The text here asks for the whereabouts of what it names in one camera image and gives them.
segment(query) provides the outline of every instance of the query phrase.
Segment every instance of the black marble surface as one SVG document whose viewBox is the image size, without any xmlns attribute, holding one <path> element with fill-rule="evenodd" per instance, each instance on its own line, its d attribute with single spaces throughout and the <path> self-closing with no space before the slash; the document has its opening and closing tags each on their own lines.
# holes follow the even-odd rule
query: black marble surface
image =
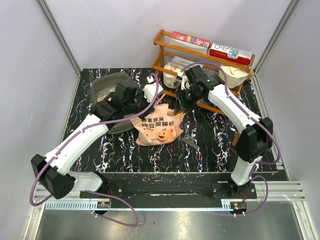
<svg viewBox="0 0 320 240">
<path fill-rule="evenodd" d="M 154 72 L 151 68 L 97 68 L 84 69 L 64 138 L 85 119 L 91 108 L 90 88 L 94 79 L 106 74 L 126 72 L 140 87 L 146 77 Z M 246 81 L 239 99 L 254 113 L 260 114 L 253 87 Z M 175 105 L 175 98 L 166 96 L 162 102 Z M 186 114 L 181 124 L 182 137 L 194 137 L 199 149 L 176 139 L 157 146 L 136 144 L 138 131 L 132 129 L 117 135 L 105 134 L 96 140 L 72 166 L 77 172 L 231 172 L 237 154 L 231 146 L 236 135 L 233 123 L 225 116 L 202 108 Z M 271 151 L 263 158 L 273 161 Z M 260 166 L 258 171 L 273 172 L 275 166 Z"/>
</svg>

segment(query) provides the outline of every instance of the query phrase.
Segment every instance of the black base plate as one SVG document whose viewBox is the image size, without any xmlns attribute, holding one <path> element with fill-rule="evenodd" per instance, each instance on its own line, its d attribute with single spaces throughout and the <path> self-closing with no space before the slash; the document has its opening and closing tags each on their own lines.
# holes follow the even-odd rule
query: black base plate
<svg viewBox="0 0 320 240">
<path fill-rule="evenodd" d="M 101 194 L 111 194 L 113 196 L 122 198 L 124 196 L 124 183 L 121 181 L 112 181 L 109 183 L 103 183 L 96 192 Z M 91 194 L 86 191 L 81 191 L 80 198 L 81 199 L 105 199 L 106 197 Z"/>
<path fill-rule="evenodd" d="M 223 187 L 227 183 L 212 183 L 212 197 L 214 199 L 256 199 L 257 192 L 255 185 L 251 182 L 248 184 L 248 187 L 240 191 L 236 196 L 231 196 L 228 192 L 225 191 Z"/>
</svg>

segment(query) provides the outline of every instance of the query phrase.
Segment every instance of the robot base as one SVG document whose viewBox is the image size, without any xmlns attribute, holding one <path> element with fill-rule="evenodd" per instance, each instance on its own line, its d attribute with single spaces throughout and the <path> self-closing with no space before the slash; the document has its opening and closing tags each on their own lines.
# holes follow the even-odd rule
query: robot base
<svg viewBox="0 0 320 240">
<path fill-rule="evenodd" d="M 257 192 L 253 183 L 248 182 L 241 186 L 234 186 L 231 182 L 212 183 L 212 197 L 214 199 L 256 199 Z"/>
</svg>

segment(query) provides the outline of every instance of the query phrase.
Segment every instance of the metal floor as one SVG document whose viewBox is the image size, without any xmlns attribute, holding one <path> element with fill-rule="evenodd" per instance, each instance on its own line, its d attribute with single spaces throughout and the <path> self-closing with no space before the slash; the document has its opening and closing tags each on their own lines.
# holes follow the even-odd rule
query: metal floor
<svg viewBox="0 0 320 240">
<path fill-rule="evenodd" d="M 248 202 L 248 212 L 259 206 Z M 133 223 L 129 211 L 107 212 L 109 217 Z M 289 202 L 267 202 L 252 216 L 220 216 L 211 212 L 139 212 L 142 224 L 126 227 L 95 218 L 89 212 L 45 210 L 37 240 L 302 240 Z"/>
</svg>

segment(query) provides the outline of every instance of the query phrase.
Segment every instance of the cable connector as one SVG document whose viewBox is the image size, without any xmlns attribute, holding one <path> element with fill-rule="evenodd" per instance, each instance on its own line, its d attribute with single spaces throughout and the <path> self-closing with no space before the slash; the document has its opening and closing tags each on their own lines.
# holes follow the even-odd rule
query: cable connector
<svg viewBox="0 0 320 240">
<path fill-rule="evenodd" d="M 153 76 L 148 76 L 148 77 L 146 78 L 146 80 L 147 80 L 147 82 L 148 82 L 149 84 L 152 84 L 152 83 L 155 81 L 155 79 L 154 79 Z"/>
</svg>

